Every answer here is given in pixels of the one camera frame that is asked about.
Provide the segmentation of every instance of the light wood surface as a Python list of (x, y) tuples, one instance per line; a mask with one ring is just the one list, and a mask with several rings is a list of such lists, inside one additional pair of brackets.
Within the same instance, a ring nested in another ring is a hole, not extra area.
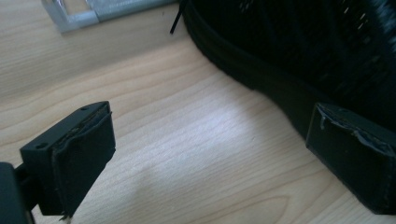
[(364, 208), (274, 103), (211, 64), (182, 21), (169, 35), (176, 14), (60, 35), (39, 0), (2, 0), (1, 161), (19, 165), (24, 144), (108, 100), (117, 152), (72, 223), (396, 223)]

